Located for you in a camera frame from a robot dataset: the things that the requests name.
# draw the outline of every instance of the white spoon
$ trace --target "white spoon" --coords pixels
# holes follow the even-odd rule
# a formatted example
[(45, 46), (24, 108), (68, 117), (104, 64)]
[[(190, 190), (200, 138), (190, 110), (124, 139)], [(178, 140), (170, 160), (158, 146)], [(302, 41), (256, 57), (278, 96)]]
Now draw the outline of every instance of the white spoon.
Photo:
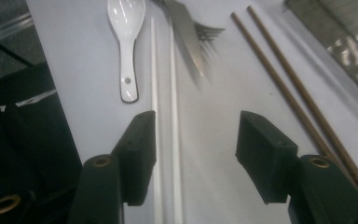
[(131, 103), (138, 100), (133, 66), (133, 46), (145, 17), (145, 0), (108, 0), (109, 20), (120, 45), (121, 99)]

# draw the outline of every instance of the knife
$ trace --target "knife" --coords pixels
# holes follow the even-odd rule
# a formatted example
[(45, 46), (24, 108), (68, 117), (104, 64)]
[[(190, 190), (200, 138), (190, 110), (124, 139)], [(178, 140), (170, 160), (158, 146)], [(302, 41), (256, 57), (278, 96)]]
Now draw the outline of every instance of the knife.
[(162, 0), (162, 3), (167, 7), (168, 12), (170, 13), (173, 28), (179, 33), (179, 36), (181, 36), (188, 57), (190, 57), (200, 75), (203, 77), (204, 65), (199, 37), (197, 36), (196, 28), (194, 27), (194, 22), (191, 19), (190, 13), (184, 4), (174, 0)]

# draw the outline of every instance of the white table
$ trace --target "white table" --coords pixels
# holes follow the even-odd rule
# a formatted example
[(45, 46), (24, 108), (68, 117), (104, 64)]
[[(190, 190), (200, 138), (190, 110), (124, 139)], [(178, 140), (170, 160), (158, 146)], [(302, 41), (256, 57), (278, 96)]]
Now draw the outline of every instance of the white table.
[[(235, 158), (241, 110), (268, 118), (299, 145), (299, 155), (316, 151), (229, 17), (231, 12), (240, 15), (286, 80), (245, 11), (250, 4), (255, 7), (357, 164), (358, 88), (282, 0), (181, 2), (193, 19), (226, 28), (206, 50), (204, 78), (189, 74), (176, 46), (184, 223), (289, 223), (287, 204), (264, 205)], [(119, 93), (118, 42), (108, 22), (106, 0), (27, 3), (82, 161), (110, 153), (131, 119), (151, 109), (150, 19), (155, 18), (163, 223), (174, 223), (169, 23), (162, 7), (146, 0), (135, 48), (140, 98), (125, 104)], [(125, 213), (127, 224), (155, 223), (153, 181), (145, 204), (126, 207)]]

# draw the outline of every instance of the black cable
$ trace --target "black cable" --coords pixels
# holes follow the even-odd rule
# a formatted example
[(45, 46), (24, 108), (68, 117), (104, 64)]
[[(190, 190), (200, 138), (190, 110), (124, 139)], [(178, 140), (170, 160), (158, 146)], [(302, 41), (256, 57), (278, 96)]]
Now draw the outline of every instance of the black cable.
[(13, 51), (11, 51), (10, 49), (6, 48), (5, 46), (3, 46), (1, 44), (0, 44), (0, 50), (2, 50), (5, 54), (7, 54), (8, 56), (12, 57), (13, 59), (19, 61), (20, 63), (25, 64), (27, 67), (34, 66), (32, 63), (26, 61), (21, 56), (19, 56), (18, 54), (14, 53)]

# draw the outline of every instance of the spoon handle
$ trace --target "spoon handle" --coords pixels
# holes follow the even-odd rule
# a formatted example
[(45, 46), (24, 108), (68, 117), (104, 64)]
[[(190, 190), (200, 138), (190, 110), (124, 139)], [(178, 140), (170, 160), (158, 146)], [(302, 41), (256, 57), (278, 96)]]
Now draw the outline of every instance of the spoon handle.
[(133, 64), (134, 40), (120, 41), (120, 88), (121, 99), (126, 103), (138, 100), (138, 90)]

